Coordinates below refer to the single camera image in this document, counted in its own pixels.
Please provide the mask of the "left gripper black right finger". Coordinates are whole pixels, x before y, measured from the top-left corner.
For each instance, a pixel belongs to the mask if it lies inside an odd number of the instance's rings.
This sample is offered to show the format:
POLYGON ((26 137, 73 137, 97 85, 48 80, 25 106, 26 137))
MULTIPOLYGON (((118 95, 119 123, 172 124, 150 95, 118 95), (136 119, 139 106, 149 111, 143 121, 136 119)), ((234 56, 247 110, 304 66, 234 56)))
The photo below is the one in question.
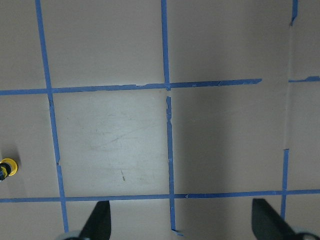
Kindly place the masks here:
POLYGON ((257 240, 295 240, 297 233, 264 198, 251 205, 251 229, 257 240))

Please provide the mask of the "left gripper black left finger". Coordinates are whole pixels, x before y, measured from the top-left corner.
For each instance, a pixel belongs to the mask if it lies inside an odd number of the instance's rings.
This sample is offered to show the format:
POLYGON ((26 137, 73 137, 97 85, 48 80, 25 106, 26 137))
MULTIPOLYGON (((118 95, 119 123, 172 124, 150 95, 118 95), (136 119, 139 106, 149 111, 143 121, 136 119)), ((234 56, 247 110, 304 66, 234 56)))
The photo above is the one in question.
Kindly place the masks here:
POLYGON ((111 208, 109 201, 98 201, 82 228, 80 240, 109 240, 111 237, 111 208))

